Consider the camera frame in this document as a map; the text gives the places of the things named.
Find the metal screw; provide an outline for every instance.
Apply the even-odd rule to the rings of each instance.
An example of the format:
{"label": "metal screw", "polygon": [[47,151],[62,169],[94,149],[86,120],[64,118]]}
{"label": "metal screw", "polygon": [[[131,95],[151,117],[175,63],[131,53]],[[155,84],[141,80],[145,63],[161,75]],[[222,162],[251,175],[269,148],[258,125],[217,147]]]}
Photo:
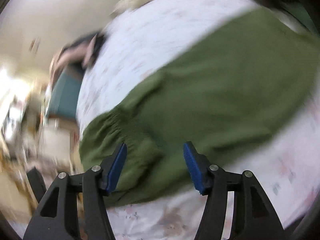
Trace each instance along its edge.
{"label": "metal screw", "polygon": [[253,176],[252,172],[251,171],[245,171],[244,172],[244,175],[248,178],[251,178]]}
{"label": "metal screw", "polygon": [[212,164],[212,165],[210,165],[210,170],[212,170],[212,171],[217,171],[218,169],[219,169],[219,166],[218,165],[215,165],[215,164]]}
{"label": "metal screw", "polygon": [[97,172],[97,171],[100,171],[101,170],[101,167],[99,165],[96,165],[96,166],[93,166],[92,167],[92,170]]}
{"label": "metal screw", "polygon": [[59,177],[60,179],[63,179],[63,178],[66,177],[66,175],[67,175],[67,174],[66,174],[65,172],[62,172],[62,173],[59,174],[58,177]]}

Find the bed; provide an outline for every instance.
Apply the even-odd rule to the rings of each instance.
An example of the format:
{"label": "bed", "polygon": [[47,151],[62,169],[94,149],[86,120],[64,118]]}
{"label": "bed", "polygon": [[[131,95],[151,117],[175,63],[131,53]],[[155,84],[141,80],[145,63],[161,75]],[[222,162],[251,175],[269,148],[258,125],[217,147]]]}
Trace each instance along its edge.
{"label": "bed", "polygon": [[[207,33],[258,6],[253,0],[153,0],[116,17],[105,29],[108,40],[94,67],[83,78],[76,114],[80,134],[94,118],[113,109],[136,85]],[[293,19],[277,15],[292,30],[301,30]],[[318,82],[270,143],[224,168],[253,171],[287,227],[306,212],[318,192],[319,136]],[[232,199],[230,193],[224,239],[230,233]],[[194,239],[205,202],[206,197],[190,185],[173,196],[107,211],[117,240]]]}

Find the green garment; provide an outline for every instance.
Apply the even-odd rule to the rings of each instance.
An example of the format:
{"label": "green garment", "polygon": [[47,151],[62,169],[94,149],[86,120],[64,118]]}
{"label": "green garment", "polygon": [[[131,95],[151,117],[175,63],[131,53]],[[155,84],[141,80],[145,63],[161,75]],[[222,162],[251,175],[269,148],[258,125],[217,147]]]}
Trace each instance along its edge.
{"label": "green garment", "polygon": [[156,199],[191,182],[183,143],[215,164],[270,139],[314,84],[319,40],[259,8],[211,33],[137,85],[84,131],[85,169],[125,142],[128,157],[106,206]]}

